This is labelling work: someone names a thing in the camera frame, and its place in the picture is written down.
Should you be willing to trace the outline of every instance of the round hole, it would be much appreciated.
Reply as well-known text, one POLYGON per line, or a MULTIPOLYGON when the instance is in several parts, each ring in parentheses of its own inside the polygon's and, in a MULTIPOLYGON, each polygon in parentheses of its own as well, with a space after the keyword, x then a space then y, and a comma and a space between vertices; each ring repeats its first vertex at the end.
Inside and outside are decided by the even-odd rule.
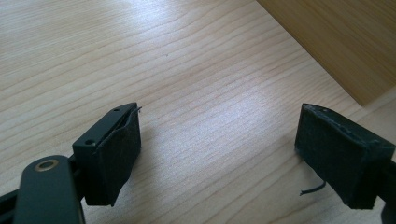
POLYGON ((35 166, 35 170, 38 172, 48 171, 48 170, 54 168, 55 166, 57 166, 58 163, 59 162, 57 160, 42 161, 38 165, 35 166))
POLYGON ((93 141, 92 139, 89 139, 89 140, 85 141, 85 145, 94 146, 95 145, 95 141, 93 141))

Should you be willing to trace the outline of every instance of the black plastic part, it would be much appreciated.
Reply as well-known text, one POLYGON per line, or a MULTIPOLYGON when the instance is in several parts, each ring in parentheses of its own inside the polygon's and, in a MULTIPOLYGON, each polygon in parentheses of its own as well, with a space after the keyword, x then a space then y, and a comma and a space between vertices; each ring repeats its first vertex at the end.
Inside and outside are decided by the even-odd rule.
POLYGON ((14 224, 84 222, 66 157, 50 156, 35 161, 24 169, 14 224))
POLYGON ((295 149, 350 208, 373 208, 394 148, 328 108, 302 106, 295 149))
POLYGON ((382 210, 381 220, 382 220, 382 224, 396 223, 396 212, 388 203, 385 204, 385 207, 382 210))
POLYGON ((12 223, 18 191, 14 190, 0 197, 0 223, 12 223))
POLYGON ((73 144, 88 205, 114 205, 129 179, 141 148, 139 109, 136 103, 112 109, 73 144))
POLYGON ((75 181, 75 188, 76 188, 76 194, 78 197, 78 200, 81 201, 82 198, 84 198, 84 193, 85 193, 85 178, 84 175, 82 174, 82 171, 80 168, 77 166, 76 162, 76 157, 72 155, 69 158, 69 163, 70 163, 70 168, 73 173, 73 178, 75 181))
POLYGON ((387 208, 393 209, 396 216, 396 163, 391 161, 382 171, 378 183, 378 196, 387 203, 387 208))

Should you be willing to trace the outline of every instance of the light wood grain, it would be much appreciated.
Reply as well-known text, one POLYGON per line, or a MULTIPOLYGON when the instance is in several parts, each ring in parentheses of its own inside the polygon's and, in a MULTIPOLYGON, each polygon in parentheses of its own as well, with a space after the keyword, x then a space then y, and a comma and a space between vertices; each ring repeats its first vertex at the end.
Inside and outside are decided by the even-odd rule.
POLYGON ((296 156, 302 103, 396 142, 396 92, 360 107, 256 1, 0 5, 0 194, 108 110, 140 113, 142 153, 88 223, 380 223, 296 156))
POLYGON ((361 105, 396 86, 396 1, 258 2, 361 105))

